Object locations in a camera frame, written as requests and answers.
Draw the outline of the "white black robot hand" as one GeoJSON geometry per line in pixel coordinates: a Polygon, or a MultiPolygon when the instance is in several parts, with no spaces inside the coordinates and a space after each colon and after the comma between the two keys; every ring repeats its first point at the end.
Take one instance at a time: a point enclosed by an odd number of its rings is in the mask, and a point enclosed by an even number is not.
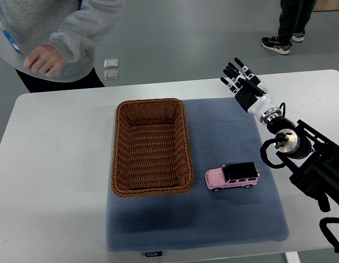
{"type": "Polygon", "coordinates": [[[272,94],[262,80],[255,76],[239,58],[234,58],[234,61],[246,76],[229,62],[223,73],[234,84],[228,82],[224,77],[221,77],[220,80],[235,94],[239,105],[247,113],[255,115],[261,123],[268,123],[273,118],[281,116],[281,109],[273,103],[272,94]]]}

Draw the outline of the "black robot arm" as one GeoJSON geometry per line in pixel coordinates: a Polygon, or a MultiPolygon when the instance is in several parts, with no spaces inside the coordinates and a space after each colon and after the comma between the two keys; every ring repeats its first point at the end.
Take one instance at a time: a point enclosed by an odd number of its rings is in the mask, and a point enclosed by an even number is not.
{"type": "Polygon", "coordinates": [[[260,148],[262,161],[274,169],[288,167],[291,183],[315,199],[321,211],[330,211],[329,199],[339,206],[339,145],[304,121],[287,119],[285,103],[277,106],[262,80],[240,59],[234,61],[221,81],[242,109],[274,135],[260,148]]]}

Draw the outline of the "person's bare hand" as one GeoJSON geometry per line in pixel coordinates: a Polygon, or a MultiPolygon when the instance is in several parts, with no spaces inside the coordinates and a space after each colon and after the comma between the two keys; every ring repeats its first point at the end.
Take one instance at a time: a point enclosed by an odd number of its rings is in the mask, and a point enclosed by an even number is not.
{"type": "Polygon", "coordinates": [[[55,76],[66,64],[61,53],[52,44],[45,44],[32,51],[23,63],[23,67],[33,73],[46,77],[55,76]]]}

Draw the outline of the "grey sweatshirt forearm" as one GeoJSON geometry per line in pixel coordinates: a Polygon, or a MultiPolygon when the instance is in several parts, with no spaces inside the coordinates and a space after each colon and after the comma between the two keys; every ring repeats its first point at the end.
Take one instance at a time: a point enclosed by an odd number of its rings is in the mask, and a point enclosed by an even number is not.
{"type": "Polygon", "coordinates": [[[83,50],[95,48],[111,31],[124,7],[125,1],[82,1],[50,35],[49,43],[67,63],[77,62],[83,50]]]}

